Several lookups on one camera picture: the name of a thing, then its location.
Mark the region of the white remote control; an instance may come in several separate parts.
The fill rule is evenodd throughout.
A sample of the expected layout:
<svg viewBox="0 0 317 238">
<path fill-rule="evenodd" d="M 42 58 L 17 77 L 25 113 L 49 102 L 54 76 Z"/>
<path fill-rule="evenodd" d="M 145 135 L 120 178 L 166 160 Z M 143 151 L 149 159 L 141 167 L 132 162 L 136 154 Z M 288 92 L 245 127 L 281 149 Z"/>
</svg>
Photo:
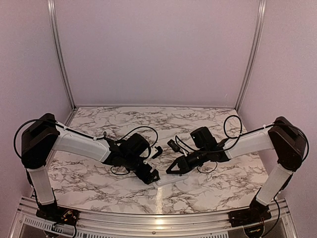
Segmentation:
<svg viewBox="0 0 317 238">
<path fill-rule="evenodd" d="M 163 175 L 159 180 L 154 182 L 154 186 L 162 187 L 168 184 L 186 180 L 188 177 L 188 175 Z"/>
</svg>

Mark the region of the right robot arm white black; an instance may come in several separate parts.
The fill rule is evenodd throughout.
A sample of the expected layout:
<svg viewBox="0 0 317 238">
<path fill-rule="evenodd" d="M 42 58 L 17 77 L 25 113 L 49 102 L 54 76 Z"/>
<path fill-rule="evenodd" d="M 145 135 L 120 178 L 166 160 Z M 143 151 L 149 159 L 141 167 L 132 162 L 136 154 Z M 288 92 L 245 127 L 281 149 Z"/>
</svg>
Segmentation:
<svg viewBox="0 0 317 238">
<path fill-rule="evenodd" d="M 259 189 L 245 217 L 256 222 L 264 215 L 269 203 L 282 191 L 309 153 L 309 141 L 301 129 L 285 117 L 277 117 L 267 126 L 240 133 L 220 142 L 203 126 L 191 132 L 196 149 L 176 158 L 166 169 L 167 174 L 186 174 L 207 161 L 224 163 L 231 159 L 263 150 L 274 150 L 278 160 L 264 185 Z"/>
</svg>

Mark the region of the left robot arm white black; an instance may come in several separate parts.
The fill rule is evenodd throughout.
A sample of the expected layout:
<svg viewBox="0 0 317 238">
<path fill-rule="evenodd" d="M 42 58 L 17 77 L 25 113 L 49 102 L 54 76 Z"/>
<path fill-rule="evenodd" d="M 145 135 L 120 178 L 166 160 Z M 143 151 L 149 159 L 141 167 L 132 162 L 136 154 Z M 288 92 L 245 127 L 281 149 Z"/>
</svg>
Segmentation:
<svg viewBox="0 0 317 238">
<path fill-rule="evenodd" d="M 57 205 L 46 167 L 51 151 L 68 152 L 105 165 L 124 167 L 145 184 L 159 180 L 159 172 L 145 160 L 161 152 L 152 153 L 155 146 L 135 131 L 119 140 L 112 140 L 105 134 L 93 137 L 57 122 L 51 113 L 25 122 L 21 129 L 24 130 L 21 135 L 21 162 L 39 208 L 53 221 L 59 220 L 63 213 Z"/>
</svg>

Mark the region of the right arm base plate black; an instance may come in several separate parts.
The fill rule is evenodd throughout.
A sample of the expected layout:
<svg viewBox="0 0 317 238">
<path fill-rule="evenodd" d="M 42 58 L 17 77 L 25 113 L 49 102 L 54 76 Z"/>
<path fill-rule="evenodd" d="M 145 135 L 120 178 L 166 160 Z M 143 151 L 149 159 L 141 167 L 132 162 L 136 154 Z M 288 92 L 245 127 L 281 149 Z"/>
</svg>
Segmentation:
<svg viewBox="0 0 317 238">
<path fill-rule="evenodd" d="M 240 209 L 228 213 L 229 222 L 232 227 L 246 226 L 261 223 L 272 218 L 269 210 L 260 213 L 255 209 Z"/>
</svg>

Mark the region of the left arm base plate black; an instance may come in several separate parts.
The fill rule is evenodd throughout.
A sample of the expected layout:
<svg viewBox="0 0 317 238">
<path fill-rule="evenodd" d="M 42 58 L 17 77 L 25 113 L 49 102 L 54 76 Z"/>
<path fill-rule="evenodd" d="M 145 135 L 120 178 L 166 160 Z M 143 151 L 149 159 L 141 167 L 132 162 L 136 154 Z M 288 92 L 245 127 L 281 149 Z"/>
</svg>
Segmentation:
<svg viewBox="0 0 317 238">
<path fill-rule="evenodd" d="M 79 211 L 73 208 L 61 207 L 57 204 L 57 200 L 53 193 L 53 202 L 47 205 L 44 205 L 39 201 L 36 191 L 34 190 L 36 203 L 38 205 L 38 209 L 36 212 L 36 216 L 45 220 L 49 220 L 57 224 L 66 224 L 70 226 L 76 226 Z"/>
</svg>

